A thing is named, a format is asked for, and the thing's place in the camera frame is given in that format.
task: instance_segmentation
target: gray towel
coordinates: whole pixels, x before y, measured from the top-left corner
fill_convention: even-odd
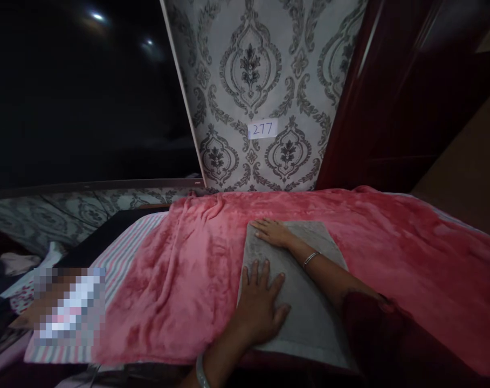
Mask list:
[[[290,231],[322,252],[327,258],[347,269],[346,262],[336,243],[321,222],[286,222]],[[288,303],[292,309],[272,341],[256,347],[259,350],[286,353],[293,356],[324,362],[333,366],[357,371],[342,323],[327,299],[320,293],[306,272],[291,254],[255,237],[255,228],[246,230],[243,265],[252,267],[259,260],[259,269],[266,259],[270,261],[270,281],[284,272],[286,281],[277,298],[277,305]]]

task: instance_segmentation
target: wooden door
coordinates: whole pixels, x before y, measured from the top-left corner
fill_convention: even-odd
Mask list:
[[[316,189],[408,192],[490,96],[490,0],[370,0]]]

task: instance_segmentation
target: sleeve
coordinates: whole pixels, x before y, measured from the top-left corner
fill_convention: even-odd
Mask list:
[[[480,386],[483,380],[394,301],[351,292],[342,319],[358,367],[373,385]]]

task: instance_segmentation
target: hand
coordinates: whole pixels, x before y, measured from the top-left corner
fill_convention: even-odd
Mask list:
[[[270,262],[265,261],[263,273],[258,278],[259,261],[252,265],[252,276],[249,280],[249,270],[243,268],[241,299],[227,329],[235,332],[250,347],[262,344],[277,335],[291,307],[283,304],[277,310],[274,302],[281,291],[285,275],[275,278],[272,287],[268,289],[270,277]]]
[[[252,221],[252,226],[259,230],[256,232],[257,238],[280,248],[287,248],[288,243],[296,239],[296,236],[281,221],[269,218],[257,219]]]

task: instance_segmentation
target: pixelated area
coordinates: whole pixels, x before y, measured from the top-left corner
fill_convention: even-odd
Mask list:
[[[36,346],[88,346],[105,324],[105,268],[34,270]]]

